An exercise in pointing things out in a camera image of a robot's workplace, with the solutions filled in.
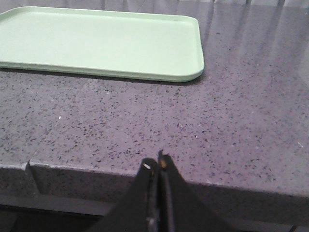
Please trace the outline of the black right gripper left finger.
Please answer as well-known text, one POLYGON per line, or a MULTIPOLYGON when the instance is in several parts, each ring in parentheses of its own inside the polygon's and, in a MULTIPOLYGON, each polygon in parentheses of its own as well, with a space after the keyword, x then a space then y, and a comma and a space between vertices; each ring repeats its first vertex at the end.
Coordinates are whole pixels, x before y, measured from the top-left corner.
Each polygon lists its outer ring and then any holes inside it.
POLYGON ((156 232, 158 165, 142 160, 139 171, 125 196, 90 232, 156 232))

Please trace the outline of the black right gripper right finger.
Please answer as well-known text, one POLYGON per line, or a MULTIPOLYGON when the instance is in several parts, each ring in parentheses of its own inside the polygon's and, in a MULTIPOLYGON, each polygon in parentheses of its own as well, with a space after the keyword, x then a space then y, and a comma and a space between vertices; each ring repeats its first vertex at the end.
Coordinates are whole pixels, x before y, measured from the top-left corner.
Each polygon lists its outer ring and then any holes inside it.
POLYGON ((236 232, 190 189, 171 156, 158 152, 157 206, 160 232, 236 232))

